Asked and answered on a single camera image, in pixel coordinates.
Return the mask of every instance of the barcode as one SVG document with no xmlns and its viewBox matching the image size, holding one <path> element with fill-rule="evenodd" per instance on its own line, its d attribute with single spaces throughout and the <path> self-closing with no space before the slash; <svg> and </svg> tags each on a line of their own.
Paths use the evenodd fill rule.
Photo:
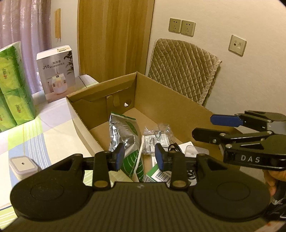
<svg viewBox="0 0 286 232">
<path fill-rule="evenodd" d="M 58 49 L 57 52 L 62 52 L 62 51 L 66 51 L 67 48 L 62 48 L 62 49 Z"/>
<path fill-rule="evenodd" d="M 157 178 L 161 182 L 166 182 L 168 186 L 170 185 L 171 177 L 164 172 L 160 171 L 156 174 L 155 178 Z"/>
</svg>

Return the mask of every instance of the chair backrest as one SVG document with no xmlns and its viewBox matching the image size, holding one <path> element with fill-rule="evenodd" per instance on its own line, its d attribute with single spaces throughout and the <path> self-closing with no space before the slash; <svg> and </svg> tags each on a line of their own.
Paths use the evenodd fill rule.
<svg viewBox="0 0 286 232">
<path fill-rule="evenodd" d="M 221 62 L 218 57 L 194 44 L 158 39 L 148 76 L 203 105 L 211 92 Z"/>
</svg>

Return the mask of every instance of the screw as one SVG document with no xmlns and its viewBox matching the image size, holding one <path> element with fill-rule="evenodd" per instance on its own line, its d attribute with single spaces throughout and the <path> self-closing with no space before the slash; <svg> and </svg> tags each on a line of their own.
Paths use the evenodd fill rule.
<svg viewBox="0 0 286 232">
<path fill-rule="evenodd" d="M 185 181 L 173 181 L 173 186 L 176 188 L 183 188 L 187 185 L 187 183 Z"/>
<path fill-rule="evenodd" d="M 108 186 L 108 183 L 106 181 L 96 181 L 94 182 L 94 186 L 98 188 L 105 188 Z"/>
<path fill-rule="evenodd" d="M 142 189 L 144 188 L 144 185 L 143 184 L 137 185 L 137 188 Z"/>
</svg>

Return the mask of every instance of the container lid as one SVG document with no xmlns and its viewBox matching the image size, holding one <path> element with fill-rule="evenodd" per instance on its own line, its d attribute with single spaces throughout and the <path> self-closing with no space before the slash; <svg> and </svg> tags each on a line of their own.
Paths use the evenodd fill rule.
<svg viewBox="0 0 286 232">
<path fill-rule="evenodd" d="M 20 177 L 38 171 L 38 166 L 27 156 L 10 158 L 9 164 Z"/>
<path fill-rule="evenodd" d="M 196 157 L 197 154 L 209 155 L 210 152 L 208 149 L 205 149 L 202 147 L 196 147 L 196 146 L 192 146 L 192 145 L 189 145 L 186 147 L 186 152 L 185 152 L 186 157 Z"/>
</svg>

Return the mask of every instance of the wall socket panel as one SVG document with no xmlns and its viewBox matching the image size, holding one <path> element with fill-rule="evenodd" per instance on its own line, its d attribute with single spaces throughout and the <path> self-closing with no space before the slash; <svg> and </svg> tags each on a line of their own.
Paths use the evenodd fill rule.
<svg viewBox="0 0 286 232">
<path fill-rule="evenodd" d="M 180 19 L 170 19 L 169 31 L 180 33 L 181 20 Z"/>
<path fill-rule="evenodd" d="M 196 23 L 183 20 L 181 26 L 181 34 L 194 36 Z"/>
<path fill-rule="evenodd" d="M 229 43 L 229 50 L 234 53 L 243 56 L 246 47 L 246 40 L 239 38 L 235 35 L 231 36 L 231 41 Z"/>
</svg>

